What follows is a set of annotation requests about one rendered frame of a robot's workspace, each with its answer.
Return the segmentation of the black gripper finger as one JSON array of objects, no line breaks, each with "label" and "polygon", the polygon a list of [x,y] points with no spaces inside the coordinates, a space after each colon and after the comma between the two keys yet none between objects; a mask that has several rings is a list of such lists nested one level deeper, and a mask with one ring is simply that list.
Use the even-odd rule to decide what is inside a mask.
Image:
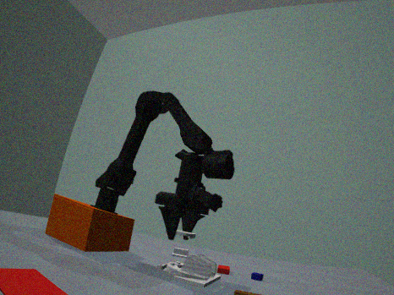
[{"label": "black gripper finger", "polygon": [[174,240],[180,218],[184,216],[187,211],[173,209],[168,207],[159,206],[167,229],[168,239]]},{"label": "black gripper finger", "polygon": [[[192,232],[197,221],[201,218],[205,218],[205,216],[192,214],[192,213],[185,213],[184,216],[182,217],[183,231]],[[189,240],[188,236],[183,236],[183,239]]]}]

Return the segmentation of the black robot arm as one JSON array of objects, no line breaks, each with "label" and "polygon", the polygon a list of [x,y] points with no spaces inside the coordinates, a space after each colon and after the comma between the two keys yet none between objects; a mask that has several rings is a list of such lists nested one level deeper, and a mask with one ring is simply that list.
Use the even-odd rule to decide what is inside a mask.
[{"label": "black robot arm", "polygon": [[[118,214],[115,212],[118,196],[124,196],[134,183],[136,171],[133,169],[133,163],[146,130],[150,122],[155,120],[160,113],[167,111],[171,113],[180,128],[183,143],[193,151],[187,152],[182,149],[175,155],[182,160],[179,175],[191,175],[202,179],[204,173],[206,178],[232,178],[233,153],[230,150],[213,150],[211,138],[192,121],[178,98],[172,93],[153,90],[142,92],[137,100],[135,111],[136,118],[118,158],[96,180],[95,186],[101,189],[96,204],[90,206]],[[189,192],[188,200],[194,201],[194,198],[200,202],[198,206],[205,205],[214,212],[222,207],[222,197],[205,191],[205,186],[200,188],[199,181]]]}]

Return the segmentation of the white plate with two round holes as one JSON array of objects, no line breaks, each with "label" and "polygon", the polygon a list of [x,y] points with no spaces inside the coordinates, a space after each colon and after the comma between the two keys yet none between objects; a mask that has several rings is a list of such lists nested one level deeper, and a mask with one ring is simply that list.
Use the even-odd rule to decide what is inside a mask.
[{"label": "white plate with two round holes", "polygon": [[188,236],[188,238],[195,238],[195,233],[192,232],[185,232],[182,230],[177,230],[175,235],[179,235],[179,236]]}]

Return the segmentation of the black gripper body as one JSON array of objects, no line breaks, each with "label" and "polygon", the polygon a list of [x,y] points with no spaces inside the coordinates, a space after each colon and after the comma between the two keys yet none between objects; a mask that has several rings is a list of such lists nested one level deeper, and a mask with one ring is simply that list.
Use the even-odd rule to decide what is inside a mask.
[{"label": "black gripper body", "polygon": [[200,188],[202,188],[204,184],[201,182],[201,178],[185,174],[178,175],[178,178],[174,178],[174,182],[177,183],[176,193],[170,194],[160,191],[156,194],[155,203],[168,208],[185,210],[187,213],[209,215],[210,209],[205,205],[198,206],[197,204],[200,202],[195,198],[194,201],[188,200],[189,192],[197,181],[200,182]]}]

